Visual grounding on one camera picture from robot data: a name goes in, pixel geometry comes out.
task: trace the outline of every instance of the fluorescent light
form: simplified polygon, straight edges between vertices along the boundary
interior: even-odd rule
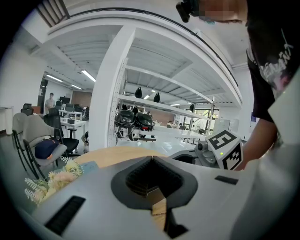
[[[73,86],[73,87],[75,87],[75,88],[78,88],[77,86],[75,86],[75,85],[73,85],[73,84],[71,84],[71,86]],[[78,88],[78,89],[82,90],[82,88]]]
[[[96,79],[93,78],[87,71],[82,70],[81,72],[84,73],[86,76],[88,76],[92,81],[94,81],[94,82],[96,81]]]
[[[58,78],[56,78],[56,77],[52,77],[52,76],[51,76],[51,75],[49,75],[49,74],[47,74],[46,76],[47,76],[47,77],[50,77],[50,78],[53,78],[53,79],[55,79],[56,81],[62,82],[62,80],[61,80],[61,79],[58,79]]]

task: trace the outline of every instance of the white shelf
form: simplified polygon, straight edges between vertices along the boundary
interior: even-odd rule
[[[129,96],[120,95],[120,94],[119,94],[118,98],[124,100],[123,103],[129,103],[132,105],[149,107],[149,108],[153,108],[153,109],[157,109],[157,110],[161,110],[161,111],[165,111],[165,112],[183,115],[183,116],[186,116],[189,118],[201,118],[201,119],[205,119],[208,121],[210,120],[209,118],[203,117],[199,114],[188,112],[183,109],[180,109],[177,107],[172,107],[170,105],[166,105],[166,104],[162,104],[162,103],[156,103],[156,102],[152,102],[152,101],[148,101],[148,100],[144,100],[144,99],[140,99],[140,98],[135,98],[135,97],[129,97]]]

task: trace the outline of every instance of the floor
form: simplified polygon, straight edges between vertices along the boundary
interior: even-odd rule
[[[85,126],[85,131],[88,131],[88,122]],[[78,153],[83,154],[84,144],[81,141],[83,135],[83,127],[79,127],[76,132],[76,138],[79,140]],[[187,142],[183,142],[182,139],[164,139],[163,137],[156,137],[156,142],[132,142],[128,139],[120,139],[117,146],[136,146],[144,147],[147,149],[156,150],[167,156],[172,155],[181,150],[190,150],[195,146]],[[65,163],[59,161],[59,166],[55,164],[42,168],[42,171],[47,175],[50,171],[62,168]],[[27,168],[27,172],[24,170],[17,150],[14,147],[12,136],[1,135],[0,136],[0,172],[4,185],[11,195],[11,199],[15,205],[23,208],[28,213],[32,213],[35,209],[35,204],[27,199],[24,190],[27,188],[27,184],[24,182],[25,178],[35,179],[31,171]]]

